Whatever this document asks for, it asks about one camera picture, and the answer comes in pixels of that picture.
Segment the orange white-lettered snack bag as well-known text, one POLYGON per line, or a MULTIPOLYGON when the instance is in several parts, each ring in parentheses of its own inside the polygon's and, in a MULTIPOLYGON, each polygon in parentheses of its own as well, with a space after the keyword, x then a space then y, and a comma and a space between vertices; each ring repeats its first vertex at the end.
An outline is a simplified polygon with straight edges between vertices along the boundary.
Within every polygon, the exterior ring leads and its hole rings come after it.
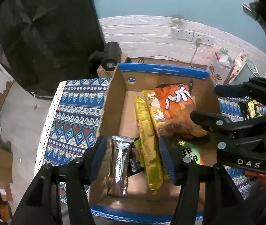
POLYGON ((196 109, 191 96, 192 89, 192 80, 162 84, 155 88, 155 94, 166 120, 160 130, 161 135, 182 139, 203 138, 207 135, 207 131, 190 118, 190 113, 196 109))

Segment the light blue waste bin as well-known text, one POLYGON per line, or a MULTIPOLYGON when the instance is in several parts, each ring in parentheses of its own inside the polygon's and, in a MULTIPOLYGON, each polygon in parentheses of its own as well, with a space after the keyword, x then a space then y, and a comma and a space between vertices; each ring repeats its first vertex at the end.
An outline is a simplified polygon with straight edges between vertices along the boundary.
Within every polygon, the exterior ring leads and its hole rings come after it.
POLYGON ((257 64, 249 59, 246 59, 245 65, 241 69, 240 73, 232 81, 232 85, 238 85, 243 82, 247 82, 250 78, 261 77, 263 74, 258 68, 257 64))

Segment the silver foil snack pack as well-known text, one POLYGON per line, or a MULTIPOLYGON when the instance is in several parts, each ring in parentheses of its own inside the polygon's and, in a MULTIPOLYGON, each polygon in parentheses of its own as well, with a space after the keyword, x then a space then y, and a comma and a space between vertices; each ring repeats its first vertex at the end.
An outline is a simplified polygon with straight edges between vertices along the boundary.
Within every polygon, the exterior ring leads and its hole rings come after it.
POLYGON ((112 137, 112 170, 109 195, 124 197, 127 194, 127 168, 133 138, 112 137))

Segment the flattened cardboard packaging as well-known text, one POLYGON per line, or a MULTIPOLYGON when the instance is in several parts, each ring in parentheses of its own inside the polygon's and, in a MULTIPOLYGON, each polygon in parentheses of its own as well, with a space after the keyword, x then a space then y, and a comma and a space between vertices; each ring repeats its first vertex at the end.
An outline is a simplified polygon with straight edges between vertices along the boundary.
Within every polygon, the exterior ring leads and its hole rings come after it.
POLYGON ((222 85, 227 85, 232 83, 232 81, 238 76, 243 67, 245 66, 246 59, 248 57, 248 52, 242 50, 234 59, 233 66, 231 67, 224 83, 222 85))

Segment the small dark yellow snack pack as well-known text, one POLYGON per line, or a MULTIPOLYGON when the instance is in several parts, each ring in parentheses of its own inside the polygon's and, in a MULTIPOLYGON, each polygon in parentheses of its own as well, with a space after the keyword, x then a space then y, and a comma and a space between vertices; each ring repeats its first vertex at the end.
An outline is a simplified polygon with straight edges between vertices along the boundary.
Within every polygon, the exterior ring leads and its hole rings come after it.
POLYGON ((261 105, 256 100, 238 102, 238 105, 240 107, 244 120, 262 117, 264 115, 260 109, 263 105, 261 105))

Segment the long gold biscuit pack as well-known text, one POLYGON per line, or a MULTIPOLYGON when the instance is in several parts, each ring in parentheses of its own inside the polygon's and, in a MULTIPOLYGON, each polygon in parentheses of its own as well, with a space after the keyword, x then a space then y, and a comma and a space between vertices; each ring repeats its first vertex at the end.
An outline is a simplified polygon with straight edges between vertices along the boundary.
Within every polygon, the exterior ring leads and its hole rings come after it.
POLYGON ((157 136, 170 136, 171 132, 165 115, 166 93, 161 88, 155 88, 142 91, 142 95, 147 103, 157 136))

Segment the black fabric backdrop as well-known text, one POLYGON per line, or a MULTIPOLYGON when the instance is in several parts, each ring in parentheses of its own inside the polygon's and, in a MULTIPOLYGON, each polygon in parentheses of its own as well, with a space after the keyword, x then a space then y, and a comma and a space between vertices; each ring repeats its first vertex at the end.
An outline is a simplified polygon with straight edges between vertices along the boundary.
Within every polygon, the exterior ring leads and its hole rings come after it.
POLYGON ((29 92, 97 77, 103 49, 93 0, 0 0, 0 63, 29 92))

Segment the blue patterned tablecloth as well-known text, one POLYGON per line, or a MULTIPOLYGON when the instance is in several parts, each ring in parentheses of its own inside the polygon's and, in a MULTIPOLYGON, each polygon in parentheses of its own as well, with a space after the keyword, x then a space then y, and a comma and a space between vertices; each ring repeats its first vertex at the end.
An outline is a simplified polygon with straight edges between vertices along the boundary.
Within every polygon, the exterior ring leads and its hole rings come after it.
MULTIPOLYGON (((42 131, 35 170, 44 163, 69 163, 93 146, 100 133, 137 137, 135 98, 161 84, 188 81, 169 74, 117 72, 113 78, 61 82, 42 131)), ((118 221, 168 224, 180 189, 165 181, 153 194, 145 173, 139 173, 129 177, 127 197, 110 196, 110 159, 108 151, 97 180, 86 187, 92 213, 118 221)))

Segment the open cardboard box blue rim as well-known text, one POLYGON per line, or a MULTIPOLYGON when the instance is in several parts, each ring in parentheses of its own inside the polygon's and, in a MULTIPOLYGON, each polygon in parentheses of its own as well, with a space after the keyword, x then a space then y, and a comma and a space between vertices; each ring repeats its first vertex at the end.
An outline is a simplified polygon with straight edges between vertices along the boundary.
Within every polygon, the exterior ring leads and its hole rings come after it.
MULTIPOLYGON (((214 85, 208 72, 186 67, 161 64, 120 63, 108 86, 103 114, 100 118, 99 135, 143 138, 157 143, 153 127, 140 127, 136 119, 135 101, 145 90, 165 84, 193 84, 191 97, 199 111, 219 113, 219 104, 213 92, 214 85)), ((97 179, 89 188, 88 200, 92 213, 98 216, 139 223, 170 222, 175 212, 180 188, 164 180, 158 190, 148 186, 146 172, 125 179, 127 191, 111 196, 113 184, 113 143, 108 141, 97 179)))

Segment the red white paper bag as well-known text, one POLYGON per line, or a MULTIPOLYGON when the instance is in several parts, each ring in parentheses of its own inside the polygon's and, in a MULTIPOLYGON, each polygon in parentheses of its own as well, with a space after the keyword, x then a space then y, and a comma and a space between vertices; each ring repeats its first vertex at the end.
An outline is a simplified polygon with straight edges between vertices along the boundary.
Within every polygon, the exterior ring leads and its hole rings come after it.
POLYGON ((214 84, 223 85, 234 63, 226 48, 215 52, 206 71, 210 73, 214 84))

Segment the white wall socket row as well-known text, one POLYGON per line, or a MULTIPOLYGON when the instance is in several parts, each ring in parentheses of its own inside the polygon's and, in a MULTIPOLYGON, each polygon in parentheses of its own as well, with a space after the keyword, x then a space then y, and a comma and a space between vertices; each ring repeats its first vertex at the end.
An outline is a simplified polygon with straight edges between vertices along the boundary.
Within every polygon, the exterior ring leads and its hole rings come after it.
POLYGON ((215 41, 212 36, 180 28, 172 28, 171 37, 173 39, 186 40, 194 43, 202 43, 204 45, 209 46, 212 46, 215 41))

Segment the yellow cracker sleeve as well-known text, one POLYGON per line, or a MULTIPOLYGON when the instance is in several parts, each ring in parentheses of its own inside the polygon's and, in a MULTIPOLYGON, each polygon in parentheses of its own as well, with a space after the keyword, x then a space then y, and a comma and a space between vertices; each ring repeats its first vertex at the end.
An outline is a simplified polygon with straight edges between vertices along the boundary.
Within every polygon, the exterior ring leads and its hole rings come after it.
POLYGON ((156 193, 162 186, 164 177, 155 129, 153 127, 147 103, 141 97, 136 97, 134 107, 148 187, 156 193))

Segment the small wooden block stand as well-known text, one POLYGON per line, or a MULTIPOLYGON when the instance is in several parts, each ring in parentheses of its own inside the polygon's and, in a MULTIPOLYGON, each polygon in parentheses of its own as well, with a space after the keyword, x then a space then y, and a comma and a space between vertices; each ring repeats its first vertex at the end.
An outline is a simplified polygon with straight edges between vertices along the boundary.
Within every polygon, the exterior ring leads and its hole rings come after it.
MULTIPOLYGON (((126 58, 128 57, 127 53, 122 53, 121 55, 121 62, 125 62, 126 58)), ((97 69, 97 74, 99 78, 112 78, 114 75, 114 70, 113 71, 106 71, 102 65, 100 65, 97 69)))

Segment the orange green chip bag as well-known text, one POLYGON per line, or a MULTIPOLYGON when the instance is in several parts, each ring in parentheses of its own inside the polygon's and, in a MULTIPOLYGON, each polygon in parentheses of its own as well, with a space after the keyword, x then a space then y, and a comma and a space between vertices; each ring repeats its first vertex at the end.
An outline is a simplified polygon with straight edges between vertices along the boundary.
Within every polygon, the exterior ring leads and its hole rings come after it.
POLYGON ((199 165, 204 165, 199 150, 193 144, 186 141, 179 141, 179 148, 184 158, 190 158, 199 165))

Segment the black barcode snack pack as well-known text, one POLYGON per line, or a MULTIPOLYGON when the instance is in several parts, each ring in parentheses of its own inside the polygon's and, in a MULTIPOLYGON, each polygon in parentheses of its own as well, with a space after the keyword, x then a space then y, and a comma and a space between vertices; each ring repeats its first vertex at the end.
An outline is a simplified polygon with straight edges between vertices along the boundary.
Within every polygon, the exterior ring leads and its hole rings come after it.
POLYGON ((133 176, 145 170, 144 158, 141 151, 141 145, 139 138, 134 139, 134 143, 131 144, 129 153, 129 163, 127 168, 127 176, 133 176))

